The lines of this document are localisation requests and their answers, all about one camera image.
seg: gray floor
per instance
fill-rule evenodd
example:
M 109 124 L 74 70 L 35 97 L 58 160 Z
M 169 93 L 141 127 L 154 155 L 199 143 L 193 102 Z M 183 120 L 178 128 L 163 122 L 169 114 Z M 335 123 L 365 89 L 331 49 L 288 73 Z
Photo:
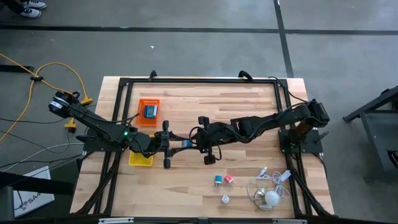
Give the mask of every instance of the gray floor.
M 287 29 L 397 29 L 398 2 L 280 0 Z M 277 28 L 272 0 L 116 0 L 49 1 L 42 18 L 27 20 L 8 9 L 0 22 L 81 26 Z M 309 97 L 324 103 L 330 118 L 323 140 L 328 183 L 336 214 L 385 222 L 398 220 L 398 187 L 366 185 L 362 177 L 374 169 L 375 157 L 359 121 L 341 119 L 386 88 L 398 84 L 398 36 L 288 35 L 295 77 L 305 79 Z M 38 67 L 63 62 L 80 73 L 96 100 L 105 75 L 225 76 L 246 70 L 254 77 L 286 77 L 278 34 L 196 34 L 150 32 L 0 31 L 0 53 Z M 42 72 L 50 83 L 80 91 L 74 75 L 62 67 Z M 24 74 L 0 76 L 0 117 L 15 119 L 23 110 L 30 81 Z M 34 89 L 24 120 L 56 121 L 47 110 L 54 91 Z M 5 131 L 10 123 L 0 122 Z M 57 124 L 18 124 L 12 133 L 44 146 L 67 142 Z M 84 130 L 79 125 L 78 132 Z M 8 136 L 0 143 L 0 165 L 21 160 L 40 147 Z M 43 152 L 35 159 L 73 156 Z M 39 164 L 10 170 L 26 173 Z

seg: yellow tray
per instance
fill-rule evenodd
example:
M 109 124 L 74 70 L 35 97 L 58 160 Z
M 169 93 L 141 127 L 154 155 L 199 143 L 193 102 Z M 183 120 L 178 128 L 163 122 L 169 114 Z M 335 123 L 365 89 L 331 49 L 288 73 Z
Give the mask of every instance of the yellow tray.
M 154 161 L 154 157 L 145 158 L 141 153 L 134 153 L 130 151 L 129 165 L 130 166 L 151 166 Z

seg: sneaker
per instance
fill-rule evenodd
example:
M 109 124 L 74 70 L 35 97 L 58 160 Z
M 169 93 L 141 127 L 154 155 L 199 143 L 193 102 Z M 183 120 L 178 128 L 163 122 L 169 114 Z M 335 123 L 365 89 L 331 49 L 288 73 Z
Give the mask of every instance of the sneaker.
M 42 15 L 42 12 L 40 12 L 37 9 L 31 9 L 28 7 L 25 7 L 24 11 L 20 13 L 21 16 L 26 16 L 29 18 L 39 18 Z
M 25 7 L 29 7 L 31 9 L 44 9 L 47 7 L 47 4 L 44 2 L 28 0 L 26 2 L 21 2 L 21 4 Z

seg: wooden tabletop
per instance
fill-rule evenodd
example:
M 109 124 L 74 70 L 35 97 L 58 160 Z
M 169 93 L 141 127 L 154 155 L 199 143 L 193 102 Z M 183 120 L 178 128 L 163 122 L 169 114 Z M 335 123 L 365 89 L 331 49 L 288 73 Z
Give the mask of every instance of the wooden tabletop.
M 111 119 L 120 77 L 104 77 L 96 107 L 96 113 Z M 301 78 L 287 80 L 289 90 L 296 96 L 307 99 L 304 81 Z M 123 112 L 123 92 L 119 119 Z M 226 83 L 135 83 L 129 107 L 129 116 L 137 113 L 141 98 L 160 100 L 156 128 L 139 128 L 147 134 L 160 131 L 162 121 L 170 121 L 169 131 L 188 136 L 189 130 L 198 126 L 198 117 L 207 116 L 210 122 L 229 122 L 243 116 L 267 116 L 276 113 L 272 85 L 226 84 Z M 292 104 L 298 103 L 291 98 Z M 172 146 L 180 147 L 180 142 Z M 228 144 L 221 147 L 222 160 L 206 166 L 204 154 L 196 150 L 180 152 L 172 158 L 172 168 L 163 169 L 163 153 L 154 156 L 152 167 L 128 165 L 129 151 L 123 153 L 114 195 L 112 216 L 131 217 L 242 217 L 242 218 L 288 218 L 294 217 L 292 199 L 282 198 L 272 211 L 259 210 L 249 199 L 246 186 L 263 167 L 267 174 L 286 170 L 285 157 L 280 151 L 277 129 L 266 131 L 249 144 Z M 89 199 L 100 179 L 103 152 L 92 153 L 84 160 L 73 198 L 71 212 L 77 211 Z M 323 166 L 312 154 L 302 156 L 307 185 L 326 210 L 333 213 L 328 184 Z M 214 187 L 215 175 L 231 175 L 234 186 L 222 184 Z M 282 184 L 290 191 L 289 181 Z M 273 189 L 267 180 L 261 186 Z M 303 197 L 297 186 L 298 199 L 303 211 Z M 108 187 L 104 191 L 103 207 L 106 204 Z M 221 197 L 230 198 L 228 204 Z

